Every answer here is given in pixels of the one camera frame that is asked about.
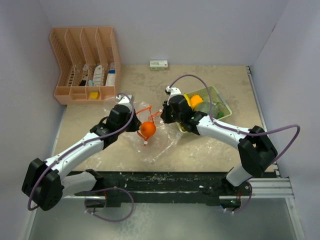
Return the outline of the green netted melon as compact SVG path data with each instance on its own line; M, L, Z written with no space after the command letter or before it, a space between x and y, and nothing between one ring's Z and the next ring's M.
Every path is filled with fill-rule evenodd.
M213 104L213 105L212 105L212 108L211 108L211 111L210 111L210 107L211 107L210 102L201 102L200 104L198 104L198 105L195 107L194 110L195 110L195 111L198 111L198 112L203 112L203 113L206 113L206 114L211 113L211 116L212 116L214 119L217 119L217 118L218 118L218 114L219 114L219 109L218 109L218 107Z

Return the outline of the orange fruit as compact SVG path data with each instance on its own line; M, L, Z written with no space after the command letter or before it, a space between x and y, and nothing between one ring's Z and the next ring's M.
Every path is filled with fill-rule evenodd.
M152 137L156 133L156 125L153 121L145 121L140 126L140 133L144 137Z

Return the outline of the clear zip bag orange zipper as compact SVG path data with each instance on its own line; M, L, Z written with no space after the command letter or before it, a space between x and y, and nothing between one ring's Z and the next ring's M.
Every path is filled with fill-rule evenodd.
M144 162L155 162L164 157L181 139L183 133L176 126L165 124L160 118L162 110L152 107L144 101L135 101L134 107L137 118L144 122L154 122L156 132L151 137L145 137L139 130L136 132L124 132L121 135L128 142L129 148L137 155L137 158Z

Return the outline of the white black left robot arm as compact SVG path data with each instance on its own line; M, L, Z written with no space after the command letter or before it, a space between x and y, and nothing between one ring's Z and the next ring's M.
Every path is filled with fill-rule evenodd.
M137 131L140 125L134 106L119 103L111 109L109 116L102 118L80 141L65 151L46 160L32 160L21 188L28 196L28 210L52 209L63 197L67 189L67 175L75 167L116 142L120 134Z

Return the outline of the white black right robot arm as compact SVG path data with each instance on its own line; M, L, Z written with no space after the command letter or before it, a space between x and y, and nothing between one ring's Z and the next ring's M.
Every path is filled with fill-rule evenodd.
M216 139L238 150L240 164L226 174L222 183L222 190L228 196L235 195L248 179L261 177L278 155L259 126L243 128L212 120L210 114L192 110L181 94L165 100L162 106L160 117L165 124L179 123L188 133Z

